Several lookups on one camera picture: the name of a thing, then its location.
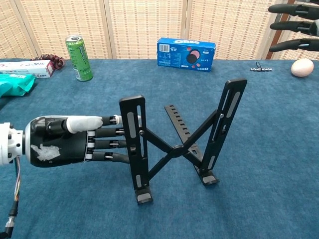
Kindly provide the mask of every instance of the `blue tablecloth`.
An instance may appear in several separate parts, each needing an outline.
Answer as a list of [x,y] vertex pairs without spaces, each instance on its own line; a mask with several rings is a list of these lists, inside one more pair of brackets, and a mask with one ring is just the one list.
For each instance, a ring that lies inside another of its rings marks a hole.
[[[155,60],[96,59],[94,78],[79,82],[67,61],[29,94],[1,98],[0,122],[24,129],[37,116],[119,114],[120,98],[142,94],[148,128],[176,145],[164,106],[176,105],[194,132],[217,108],[227,80],[248,80],[214,168],[219,184],[204,187],[190,162],[176,158],[151,180],[154,201],[138,206],[127,164],[36,168],[22,157],[12,238],[318,238],[319,63],[300,79],[291,75],[291,60],[259,62],[273,71],[251,72],[250,60],[215,60],[204,73]],[[198,142],[202,150],[207,137]],[[149,145],[150,167],[164,155]],[[3,227],[14,180],[12,164],[0,168]]]

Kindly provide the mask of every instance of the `egg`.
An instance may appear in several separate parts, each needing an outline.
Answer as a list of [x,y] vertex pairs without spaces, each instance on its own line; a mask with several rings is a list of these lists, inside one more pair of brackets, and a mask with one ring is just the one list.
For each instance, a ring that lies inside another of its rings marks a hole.
[[314,63],[312,60],[302,58],[293,63],[291,66],[291,73],[297,77],[305,77],[311,74],[314,70]]

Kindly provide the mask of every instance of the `green package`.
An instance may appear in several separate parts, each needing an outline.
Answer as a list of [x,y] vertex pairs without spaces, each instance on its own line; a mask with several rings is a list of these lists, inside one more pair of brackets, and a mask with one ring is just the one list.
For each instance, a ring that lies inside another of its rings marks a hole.
[[35,79],[32,74],[0,74],[0,97],[23,96],[32,88]]

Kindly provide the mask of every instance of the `green energy drink can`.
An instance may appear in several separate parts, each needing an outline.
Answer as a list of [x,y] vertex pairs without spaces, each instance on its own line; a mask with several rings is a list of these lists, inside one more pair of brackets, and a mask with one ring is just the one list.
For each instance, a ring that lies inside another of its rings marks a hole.
[[79,81],[89,81],[93,78],[88,54],[85,49],[83,37],[80,35],[70,35],[65,38],[76,78]]

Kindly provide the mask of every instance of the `robotic hand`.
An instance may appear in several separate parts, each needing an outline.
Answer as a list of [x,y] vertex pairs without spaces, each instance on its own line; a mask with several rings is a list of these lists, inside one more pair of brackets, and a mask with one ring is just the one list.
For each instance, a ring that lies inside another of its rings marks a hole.
[[[304,0],[319,4],[319,0]],[[280,21],[270,25],[273,30],[290,30],[301,32],[309,36],[319,36],[319,6],[306,4],[275,4],[268,8],[271,13],[286,13],[291,16],[299,16],[304,19],[313,21]],[[319,51],[319,39],[295,39],[284,41],[270,47],[270,52],[278,52],[283,50],[307,50]]]
[[[16,184],[14,202],[5,231],[0,239],[11,238],[17,216],[20,185],[19,157],[36,167],[56,167],[85,161],[130,163],[127,155],[101,151],[124,148],[125,140],[98,138],[124,135],[121,116],[43,116],[29,122],[25,130],[16,130],[10,123],[0,123],[0,166],[15,162]],[[103,127],[120,125],[120,127]]]

